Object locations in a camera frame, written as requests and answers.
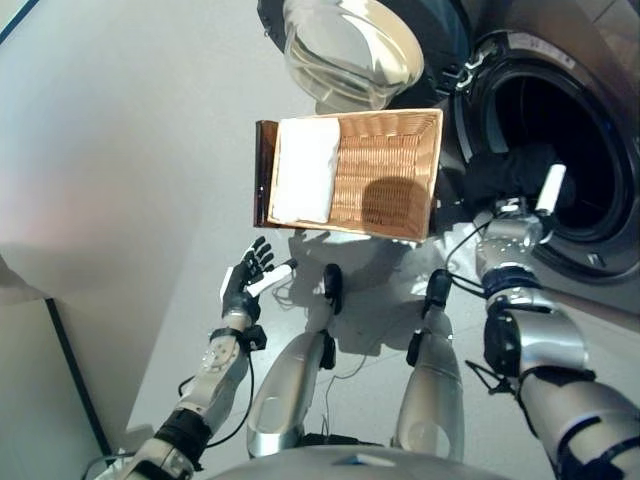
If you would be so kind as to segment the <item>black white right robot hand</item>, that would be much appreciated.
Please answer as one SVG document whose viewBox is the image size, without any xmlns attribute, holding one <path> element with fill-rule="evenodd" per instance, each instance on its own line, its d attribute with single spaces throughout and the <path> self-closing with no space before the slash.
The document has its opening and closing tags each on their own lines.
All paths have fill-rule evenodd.
<svg viewBox="0 0 640 480">
<path fill-rule="evenodd" d="M 553 215 L 560 197 L 566 170 L 567 168 L 563 164 L 552 164 L 547 170 L 539 192 L 534 196 L 533 206 L 530 205 L 527 195 L 511 195 L 495 203 L 495 217 L 508 220 L 540 220 Z"/>
</svg>

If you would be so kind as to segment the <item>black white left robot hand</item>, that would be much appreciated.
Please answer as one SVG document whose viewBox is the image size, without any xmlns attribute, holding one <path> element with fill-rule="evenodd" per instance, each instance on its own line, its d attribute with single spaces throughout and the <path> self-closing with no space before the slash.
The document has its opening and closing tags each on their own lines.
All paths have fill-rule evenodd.
<svg viewBox="0 0 640 480">
<path fill-rule="evenodd" d="M 272 246 L 260 236 L 245 250 L 240 261 L 227 269 L 220 287 L 223 319 L 240 315 L 248 325 L 258 321 L 260 295 L 292 278 L 298 265 L 294 258 L 278 265 L 273 260 Z"/>
</svg>

